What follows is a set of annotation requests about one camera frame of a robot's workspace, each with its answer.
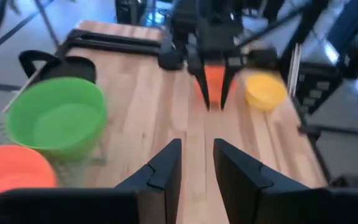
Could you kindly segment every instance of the black handle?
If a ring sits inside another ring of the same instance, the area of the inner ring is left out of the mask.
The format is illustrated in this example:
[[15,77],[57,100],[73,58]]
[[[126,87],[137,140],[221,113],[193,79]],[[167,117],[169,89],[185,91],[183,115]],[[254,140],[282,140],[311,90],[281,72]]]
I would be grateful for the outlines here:
[[48,63],[54,60],[59,59],[50,53],[42,52],[39,50],[26,50],[19,55],[20,64],[22,65],[24,73],[28,78],[30,78],[32,74],[37,71],[37,68],[34,65],[35,61],[44,61]]

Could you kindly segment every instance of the orange bowl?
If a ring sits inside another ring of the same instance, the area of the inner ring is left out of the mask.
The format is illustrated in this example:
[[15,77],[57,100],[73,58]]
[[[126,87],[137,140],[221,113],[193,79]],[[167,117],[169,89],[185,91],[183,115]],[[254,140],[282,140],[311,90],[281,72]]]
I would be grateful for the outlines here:
[[52,167],[38,152],[22,146],[0,146],[0,193],[56,186]]

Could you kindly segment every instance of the green bowl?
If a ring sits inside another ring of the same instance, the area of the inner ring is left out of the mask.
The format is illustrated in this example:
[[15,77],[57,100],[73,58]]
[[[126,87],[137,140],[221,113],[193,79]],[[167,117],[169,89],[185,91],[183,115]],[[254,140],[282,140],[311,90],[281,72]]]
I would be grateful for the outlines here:
[[46,157],[77,160],[94,149],[107,123],[102,91],[80,78],[54,78],[23,92],[7,114],[14,142]]

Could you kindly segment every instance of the yellow plastic bowl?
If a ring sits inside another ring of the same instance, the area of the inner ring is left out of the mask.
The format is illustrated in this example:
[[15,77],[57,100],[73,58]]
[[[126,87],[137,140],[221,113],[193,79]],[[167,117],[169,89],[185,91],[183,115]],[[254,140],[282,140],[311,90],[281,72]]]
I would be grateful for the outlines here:
[[268,73],[257,73],[246,78],[246,100],[262,111],[271,111],[287,97],[281,79]]

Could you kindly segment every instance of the wood grain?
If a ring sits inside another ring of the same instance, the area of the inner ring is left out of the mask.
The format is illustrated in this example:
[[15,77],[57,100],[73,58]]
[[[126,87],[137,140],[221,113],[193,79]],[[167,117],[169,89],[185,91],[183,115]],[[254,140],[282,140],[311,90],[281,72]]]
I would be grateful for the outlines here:
[[[160,31],[83,21],[80,29],[137,38],[160,38]],[[92,60],[105,93],[109,123],[103,142],[108,163],[89,172],[88,187],[114,187],[133,174],[173,138],[181,138],[183,177],[178,223],[228,223],[213,163],[213,140],[223,138],[271,168],[312,188],[326,185],[311,146],[297,131],[290,100],[272,113],[244,99],[244,70],[224,111],[206,111],[195,80],[186,70],[165,72],[156,58],[90,49],[70,55]]]

